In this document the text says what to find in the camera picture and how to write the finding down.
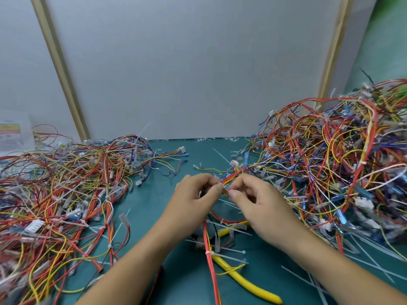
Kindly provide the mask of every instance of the forearm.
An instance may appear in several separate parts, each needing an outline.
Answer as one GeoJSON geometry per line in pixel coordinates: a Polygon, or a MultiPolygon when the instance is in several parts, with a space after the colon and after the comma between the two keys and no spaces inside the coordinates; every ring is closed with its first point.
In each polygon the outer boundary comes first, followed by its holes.
{"type": "Polygon", "coordinates": [[[407,304],[404,294],[308,231],[284,251],[315,276],[339,304],[407,304]]]}
{"type": "Polygon", "coordinates": [[[77,305],[139,304],[155,272],[174,247],[157,223],[77,305]]]}

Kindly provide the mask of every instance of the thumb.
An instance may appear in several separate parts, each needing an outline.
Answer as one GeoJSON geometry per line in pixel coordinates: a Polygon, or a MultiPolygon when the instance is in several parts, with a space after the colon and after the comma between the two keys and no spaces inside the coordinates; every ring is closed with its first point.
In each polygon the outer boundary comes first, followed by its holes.
{"type": "Polygon", "coordinates": [[[229,198],[234,203],[236,203],[236,205],[243,212],[243,215],[247,219],[248,213],[253,208],[253,203],[249,199],[247,199],[247,197],[242,192],[235,190],[235,189],[229,190],[229,198]]]}
{"type": "Polygon", "coordinates": [[[212,206],[215,204],[216,201],[220,198],[223,192],[223,185],[221,183],[212,186],[205,196],[199,198],[200,204],[203,207],[208,209],[208,212],[211,210],[212,206]]]}

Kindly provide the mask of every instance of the green wall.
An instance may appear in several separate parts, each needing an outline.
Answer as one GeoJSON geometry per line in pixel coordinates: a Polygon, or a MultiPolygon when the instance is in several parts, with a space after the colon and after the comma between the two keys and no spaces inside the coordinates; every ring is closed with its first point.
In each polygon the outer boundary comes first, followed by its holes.
{"type": "Polygon", "coordinates": [[[345,92],[368,81],[407,78],[407,0],[377,0],[345,92]]]}

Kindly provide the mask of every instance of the left hand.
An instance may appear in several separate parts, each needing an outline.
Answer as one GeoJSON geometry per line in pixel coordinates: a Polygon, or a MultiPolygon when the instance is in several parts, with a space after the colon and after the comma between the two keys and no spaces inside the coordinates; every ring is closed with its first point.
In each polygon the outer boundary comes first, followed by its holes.
{"type": "Polygon", "coordinates": [[[187,174],[176,185],[174,194],[157,225],[171,230],[175,242],[181,241],[198,229],[222,191],[221,181],[209,173],[195,176],[187,174]],[[202,198],[199,197],[201,190],[206,192],[202,198]]]}

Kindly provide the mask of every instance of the wooden frame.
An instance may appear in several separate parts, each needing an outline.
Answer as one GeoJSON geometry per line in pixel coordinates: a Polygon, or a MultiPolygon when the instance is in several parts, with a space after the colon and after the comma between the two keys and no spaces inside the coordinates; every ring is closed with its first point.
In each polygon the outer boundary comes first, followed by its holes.
{"type": "Polygon", "coordinates": [[[79,106],[75,88],[73,86],[68,68],[59,45],[58,37],[51,19],[51,15],[46,4],[46,0],[31,0],[38,23],[41,27],[45,42],[54,63],[59,82],[61,83],[66,102],[74,120],[76,129],[81,140],[89,139],[89,132],[85,124],[84,116],[79,106]]]}
{"type": "Polygon", "coordinates": [[[319,85],[318,97],[328,97],[329,86],[335,72],[343,37],[347,28],[347,22],[352,10],[354,0],[342,0],[336,20],[335,30],[325,62],[325,68],[319,85]]]}

